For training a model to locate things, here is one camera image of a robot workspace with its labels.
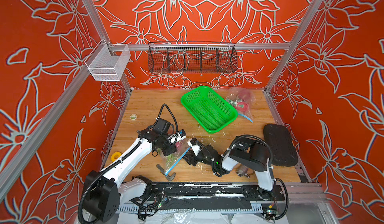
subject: wooden tabletop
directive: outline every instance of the wooden tabletop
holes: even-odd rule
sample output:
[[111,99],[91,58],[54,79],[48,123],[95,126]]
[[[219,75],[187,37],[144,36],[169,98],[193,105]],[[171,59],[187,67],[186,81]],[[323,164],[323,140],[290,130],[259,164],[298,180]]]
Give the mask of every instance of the wooden tabletop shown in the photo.
[[[264,138],[263,127],[268,123],[275,123],[262,91],[254,90],[252,92],[256,97],[256,102],[252,105],[251,111],[253,123],[239,116],[222,131],[209,134],[181,105],[180,98],[186,92],[188,90],[134,90],[119,126],[106,166],[112,163],[111,155],[114,152],[123,153],[132,145],[137,138],[137,130],[143,130],[155,122],[163,103],[169,106],[177,120],[179,130],[184,129],[187,138],[195,137],[204,145],[213,146],[219,154],[224,153],[236,136],[251,134]],[[228,90],[217,90],[216,92],[223,98],[228,95]],[[132,114],[137,115],[136,120],[129,118]],[[173,123],[173,119],[166,108],[163,109],[161,118]],[[156,164],[165,166],[159,156],[147,155],[128,174],[126,181],[130,181],[132,176],[138,175],[143,175],[152,181],[167,181],[156,168]],[[173,181],[180,182],[257,182],[255,174],[251,175],[249,179],[239,177],[236,175],[236,169],[235,167],[230,174],[219,178],[213,175],[209,165],[199,163],[194,167],[190,166],[185,160],[180,160],[170,174],[175,172],[176,176]],[[300,182],[295,167],[274,166],[273,174],[275,178],[280,178],[284,182]]]

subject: aluminum frame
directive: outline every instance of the aluminum frame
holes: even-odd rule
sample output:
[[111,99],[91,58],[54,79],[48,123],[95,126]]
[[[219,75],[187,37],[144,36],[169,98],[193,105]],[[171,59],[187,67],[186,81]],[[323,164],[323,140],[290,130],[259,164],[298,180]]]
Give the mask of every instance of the aluminum frame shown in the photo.
[[37,125],[36,129],[0,173],[0,202],[3,201],[8,191],[12,188],[26,165],[32,159],[33,155],[35,155],[40,145],[88,77],[88,68],[81,68],[68,88],[65,89],[43,120]]
[[113,141],[115,140],[116,134],[118,133],[119,126],[121,124],[122,118],[123,118],[125,110],[127,108],[127,105],[128,105],[128,102],[129,102],[129,98],[131,97],[131,94],[132,94],[132,91],[133,91],[131,89],[131,87],[129,86],[129,82],[128,82],[127,77],[125,76],[125,74],[122,75],[120,81],[123,83],[124,88],[127,91],[127,97],[126,97],[126,99],[124,101],[124,105],[121,107],[120,115],[119,115],[119,118],[118,118],[118,120],[116,122],[115,128],[113,130],[111,140],[109,141],[109,144],[108,144],[108,151],[105,154],[105,157],[104,157],[103,163],[101,164],[100,170],[104,168],[105,163],[107,162],[107,159],[109,157],[109,153],[111,152]]
[[324,218],[326,224],[339,224],[339,221],[336,218],[330,203],[318,203],[317,206],[319,207],[321,215]]
[[273,72],[272,77],[270,78],[269,82],[266,85],[266,91],[268,93],[271,92],[273,86],[275,85],[277,78],[279,77],[280,73],[283,71],[283,68],[285,67],[286,63],[290,59],[291,55],[294,53],[297,45],[299,44],[301,38],[303,37],[305,30],[309,26],[311,20],[314,18],[316,11],[319,9],[320,4],[324,0],[312,0],[310,3],[308,10],[305,12],[305,15],[303,19],[301,20],[293,38],[291,41],[290,48],[284,53],[283,57],[281,58],[280,62],[278,63],[277,67],[275,68],[275,71]]
[[[122,51],[126,44],[111,44],[109,45],[110,51]],[[183,44],[186,47],[192,46],[192,44]],[[148,51],[148,44],[128,44],[131,51]],[[236,43],[235,50],[264,50],[264,49],[276,49],[287,50],[291,47],[291,43]]]
[[[268,92],[266,92],[265,90],[263,91],[263,94],[264,94],[265,100],[268,104],[269,110],[271,111],[272,117],[275,120],[275,123],[277,125],[284,126],[283,120],[281,119],[280,114],[276,109],[275,103],[273,102],[271,95]],[[307,180],[309,182],[313,182],[313,180],[310,178],[310,175],[307,172],[307,169],[304,166],[304,163],[302,162],[302,160],[300,158],[299,153],[297,153],[297,157],[299,159],[298,165],[300,166],[300,169],[303,171],[305,177],[307,178]]]
[[188,44],[180,43],[178,44],[177,41],[175,42],[149,42],[149,47],[169,47],[169,48],[179,48],[179,47],[228,47],[228,49],[231,49],[235,46],[236,43],[233,42],[196,42],[196,41],[190,41]]
[[99,34],[100,39],[104,39],[107,44],[111,44],[107,30],[105,29],[103,22],[98,14],[98,11],[93,4],[92,0],[82,0],[85,6],[85,9],[88,11],[89,17],[91,18],[93,25]]

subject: floral wall pattern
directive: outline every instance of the floral wall pattern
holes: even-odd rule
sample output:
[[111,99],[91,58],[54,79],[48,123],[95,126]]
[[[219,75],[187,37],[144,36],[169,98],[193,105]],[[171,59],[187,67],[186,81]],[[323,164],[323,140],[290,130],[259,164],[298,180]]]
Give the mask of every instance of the floral wall pattern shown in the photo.
[[384,0],[324,0],[272,90],[341,223],[384,222]]
[[88,76],[0,204],[0,223],[73,223],[84,179],[100,169],[126,97],[121,82]]
[[[100,39],[81,0],[0,3],[2,171]],[[0,203],[0,223],[72,223],[84,178],[103,163],[126,97],[121,82],[89,76]]]
[[[290,42],[312,0],[93,0],[114,44],[203,40],[236,43]],[[151,74],[147,54],[132,52],[131,86],[189,88],[238,85],[264,88],[283,50],[238,52],[232,74]]]

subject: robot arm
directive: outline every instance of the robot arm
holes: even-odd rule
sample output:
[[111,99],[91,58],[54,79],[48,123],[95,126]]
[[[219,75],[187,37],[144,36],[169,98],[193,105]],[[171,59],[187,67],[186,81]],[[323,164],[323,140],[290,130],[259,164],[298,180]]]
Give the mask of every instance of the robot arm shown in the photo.
[[191,151],[183,158],[191,165],[197,162],[209,164],[217,176],[230,173],[234,166],[241,163],[255,171],[259,188],[272,191],[275,185],[273,177],[273,158],[270,147],[265,141],[253,135],[241,135],[232,141],[226,152],[220,158],[217,151],[210,145],[204,146],[195,138],[188,141]]
[[[171,135],[167,133],[173,125],[160,118],[164,106],[175,122],[174,134]],[[91,171],[86,177],[78,206],[78,219],[81,224],[93,224],[98,220],[106,222],[116,212],[120,203],[142,196],[147,189],[147,183],[151,183],[148,179],[134,178],[122,184],[124,179],[142,158],[151,152],[157,152],[158,148],[165,156],[175,153],[176,143],[186,136],[184,130],[178,130],[176,119],[166,104],[162,105],[153,125],[137,132],[139,137],[119,159],[100,172]],[[96,219],[91,222],[84,220],[83,208]]]

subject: plastic bag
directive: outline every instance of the plastic bag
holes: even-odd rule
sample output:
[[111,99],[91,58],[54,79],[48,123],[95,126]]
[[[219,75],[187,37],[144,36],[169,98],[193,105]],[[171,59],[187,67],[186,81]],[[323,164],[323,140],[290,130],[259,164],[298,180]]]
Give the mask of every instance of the plastic bag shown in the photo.
[[187,143],[187,138],[185,137],[183,140],[176,142],[177,151],[168,156],[164,156],[161,149],[157,149],[157,152],[161,156],[164,162],[164,172],[166,175],[176,166],[176,164],[182,159],[182,157],[189,150],[190,146]]
[[231,87],[229,88],[229,95],[226,98],[240,116],[244,116],[253,122],[251,113],[252,103],[256,101],[254,94],[247,88]]
[[191,211],[179,210],[170,214],[155,214],[139,224],[191,224]]

